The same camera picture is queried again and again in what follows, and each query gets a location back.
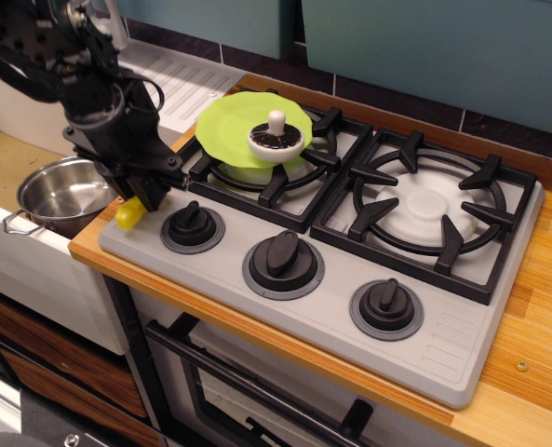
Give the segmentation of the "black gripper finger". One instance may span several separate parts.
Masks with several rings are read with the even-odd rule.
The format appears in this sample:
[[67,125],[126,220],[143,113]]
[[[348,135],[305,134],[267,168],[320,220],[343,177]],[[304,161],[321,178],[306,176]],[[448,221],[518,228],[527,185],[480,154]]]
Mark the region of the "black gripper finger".
[[133,178],[133,192],[148,211],[158,210],[168,191],[168,186],[154,178],[146,176]]
[[122,198],[133,198],[135,196],[124,176],[113,172],[99,161],[94,161],[94,168],[119,196]]

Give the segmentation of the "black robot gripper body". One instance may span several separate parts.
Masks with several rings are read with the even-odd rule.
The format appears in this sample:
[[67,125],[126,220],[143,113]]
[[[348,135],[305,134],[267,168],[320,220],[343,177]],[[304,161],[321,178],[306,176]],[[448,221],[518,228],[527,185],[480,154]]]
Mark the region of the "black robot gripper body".
[[68,127],[63,137],[83,158],[103,165],[125,191],[188,188],[182,159],[158,133],[164,93],[149,78],[79,80],[61,100]]

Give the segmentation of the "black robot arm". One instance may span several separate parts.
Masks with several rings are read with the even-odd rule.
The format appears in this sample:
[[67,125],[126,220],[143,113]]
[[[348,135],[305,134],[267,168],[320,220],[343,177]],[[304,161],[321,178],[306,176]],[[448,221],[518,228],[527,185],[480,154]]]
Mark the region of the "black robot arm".
[[0,80],[44,103],[59,103],[64,138],[124,199],[157,210],[185,190],[182,159],[158,134],[163,96],[151,79],[123,68],[114,36],[77,1],[0,1]]

